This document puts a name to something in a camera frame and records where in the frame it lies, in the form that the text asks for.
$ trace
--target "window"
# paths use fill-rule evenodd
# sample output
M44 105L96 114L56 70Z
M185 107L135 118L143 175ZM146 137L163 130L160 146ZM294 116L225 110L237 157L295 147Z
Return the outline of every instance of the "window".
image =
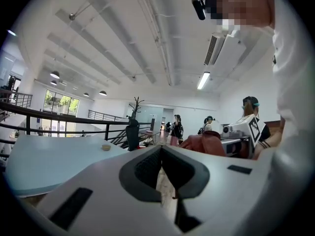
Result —
M75 116L77 114L78 105L78 99L47 90L43 111Z

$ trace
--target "air conditioner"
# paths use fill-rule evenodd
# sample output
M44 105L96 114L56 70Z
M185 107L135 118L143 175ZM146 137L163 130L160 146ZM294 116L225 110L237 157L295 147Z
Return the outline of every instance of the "air conditioner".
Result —
M239 64L245 50L246 46L239 38L228 34L211 72L215 76L225 77L229 75Z
M222 45L224 43L225 36L222 33L214 33L211 36L210 44L208 47L207 56L205 59L204 64L205 65L213 65L220 53L220 50L222 48Z

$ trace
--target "white table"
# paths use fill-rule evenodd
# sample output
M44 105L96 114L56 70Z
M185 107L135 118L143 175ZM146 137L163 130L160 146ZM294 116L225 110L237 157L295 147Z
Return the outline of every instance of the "white table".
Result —
M103 151L103 144L111 149ZM15 143L4 175L14 195L34 196L50 192L94 162L124 153L128 151L96 136L25 135Z

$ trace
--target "black strip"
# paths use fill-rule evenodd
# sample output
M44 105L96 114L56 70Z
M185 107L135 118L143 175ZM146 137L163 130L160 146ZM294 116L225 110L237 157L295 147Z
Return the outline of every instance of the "black strip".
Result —
M90 189L78 188L50 217L50 220L67 230L92 193Z
M161 202L161 193L156 190L161 169L160 146L130 160L119 171L122 187L134 198L144 202Z
M206 187L210 172L202 163L168 146L162 147L162 167L182 199L195 198Z
M175 225L177 225L183 233L201 225L201 222L195 217L188 216L182 199L179 199L177 202Z
M245 167L241 167L241 166L237 166L237 165L230 165L227 168L229 170L237 171L237 172L244 173L247 175L249 175L252 172L252 169L250 169L250 168L245 168Z

